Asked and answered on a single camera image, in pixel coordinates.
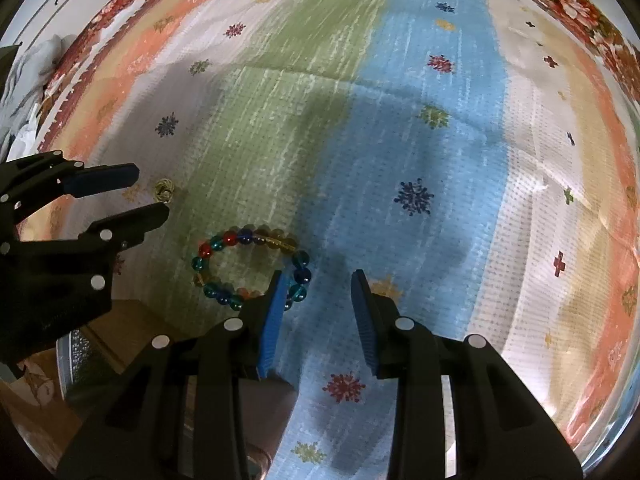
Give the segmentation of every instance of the patterned rug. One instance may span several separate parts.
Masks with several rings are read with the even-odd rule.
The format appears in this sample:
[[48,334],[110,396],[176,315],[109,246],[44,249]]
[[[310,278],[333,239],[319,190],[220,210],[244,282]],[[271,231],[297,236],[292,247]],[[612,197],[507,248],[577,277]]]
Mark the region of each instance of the patterned rug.
[[[170,179],[114,297],[193,335],[234,314],[193,286],[200,241],[297,237],[314,277],[278,343],[300,398],[270,479],[384,478],[396,384],[364,364],[356,268],[436,334],[485,335],[588,469],[640,398],[639,59],[588,0],[112,0],[47,88],[40,149],[140,181],[22,235],[74,235]],[[216,262],[249,290],[282,264]]]

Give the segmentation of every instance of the blue snowflake pattern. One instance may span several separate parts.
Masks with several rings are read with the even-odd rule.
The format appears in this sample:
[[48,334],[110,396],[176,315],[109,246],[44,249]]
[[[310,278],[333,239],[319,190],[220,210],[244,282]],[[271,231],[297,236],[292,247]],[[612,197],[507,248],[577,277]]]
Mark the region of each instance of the blue snowflake pattern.
[[172,136],[175,133],[175,125],[178,124],[178,122],[175,114],[171,112],[170,116],[162,118],[158,126],[156,126],[156,132],[158,132],[160,137]]
[[409,212],[409,216],[413,216],[414,213],[427,215],[431,214],[429,211],[429,202],[434,197],[427,188],[422,185],[422,179],[419,178],[416,183],[413,182],[401,182],[400,191],[398,197],[394,199],[394,202],[402,204],[402,209]]
[[445,12],[453,12],[454,10],[456,10],[455,8],[451,7],[450,5],[447,4],[437,4],[436,8],[440,9],[440,10],[444,10]]

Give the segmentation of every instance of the floral border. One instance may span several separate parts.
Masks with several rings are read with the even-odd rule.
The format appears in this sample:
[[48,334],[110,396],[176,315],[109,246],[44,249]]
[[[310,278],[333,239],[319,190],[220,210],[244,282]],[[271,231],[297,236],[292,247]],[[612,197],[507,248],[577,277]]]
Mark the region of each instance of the floral border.
[[569,30],[640,103],[640,51],[589,0],[532,0]]
[[100,33],[115,19],[123,9],[129,7],[135,0],[110,0],[88,23],[82,32],[76,37],[69,49],[60,60],[55,72],[51,75],[45,87],[45,101],[40,124],[49,114],[53,103],[60,97],[63,90],[68,87],[82,63],[88,59],[92,47],[98,43]]
[[[46,99],[43,103],[44,111],[40,119],[40,124],[52,109],[53,103],[60,97],[60,94],[70,85],[71,79],[76,74],[79,67],[89,57],[91,49],[97,43],[100,32],[108,27],[114,17],[123,9],[130,6],[135,0],[111,0],[106,4],[98,14],[89,22],[82,33],[76,38],[72,46],[66,52],[58,69],[54,72],[47,86],[45,95]],[[68,99],[60,107],[56,114],[54,122],[51,124],[49,131],[45,134],[42,142],[38,146],[39,150],[46,150],[59,131],[66,124],[69,115],[75,109],[76,104],[82,97],[84,90],[92,81],[95,70],[104,60],[111,49],[121,40],[124,34],[159,0],[145,0],[143,5],[117,30],[112,38],[101,48],[100,52],[95,56],[94,60],[82,74],[80,81],[74,85],[74,89]]]

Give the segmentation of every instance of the beaded bracelet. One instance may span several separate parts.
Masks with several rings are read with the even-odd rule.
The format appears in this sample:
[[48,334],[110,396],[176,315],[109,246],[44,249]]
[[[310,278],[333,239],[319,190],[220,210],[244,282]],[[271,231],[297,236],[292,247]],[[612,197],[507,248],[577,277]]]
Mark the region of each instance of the beaded bracelet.
[[193,279],[196,286],[202,288],[204,295],[212,300],[217,300],[220,305],[229,305],[236,312],[242,309],[242,305],[249,298],[260,296],[260,292],[249,293],[245,288],[236,291],[229,290],[228,286],[220,285],[218,280],[212,278],[209,272],[209,259],[213,253],[219,253],[225,247],[233,247],[236,244],[250,245],[252,242],[258,246],[267,245],[271,249],[280,249],[285,254],[291,255],[293,263],[293,284],[289,287],[287,301],[284,310],[289,310],[294,302],[303,301],[306,298],[306,288],[311,282],[311,271],[308,269],[309,254],[298,250],[298,245],[293,238],[281,239],[279,230],[269,232],[259,228],[253,231],[245,227],[239,231],[229,230],[222,235],[216,235],[208,242],[204,242],[198,248],[198,256],[191,260],[191,267],[197,272]]

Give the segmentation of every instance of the red snowflake pattern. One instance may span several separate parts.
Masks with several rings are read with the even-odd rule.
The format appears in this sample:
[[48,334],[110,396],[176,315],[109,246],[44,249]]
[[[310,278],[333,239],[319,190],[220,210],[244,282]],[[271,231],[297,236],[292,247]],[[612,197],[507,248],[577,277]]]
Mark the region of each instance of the red snowflake pattern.
[[360,379],[353,377],[353,372],[349,372],[349,375],[335,375],[331,374],[331,381],[322,389],[335,399],[335,402],[340,403],[341,400],[352,400],[353,402],[360,402],[360,392],[364,390],[366,386],[360,384]]
[[453,70],[453,63],[444,56],[429,56],[428,66],[432,66],[438,72],[449,73]]
[[116,261],[113,264],[113,273],[118,276],[122,275],[122,267],[124,266],[124,259],[119,254],[116,254]]
[[243,23],[236,23],[235,25],[229,25],[229,28],[225,32],[225,36],[228,38],[232,38],[234,36],[240,36],[240,34],[242,34],[242,31],[244,30],[245,27],[246,25],[244,25]]

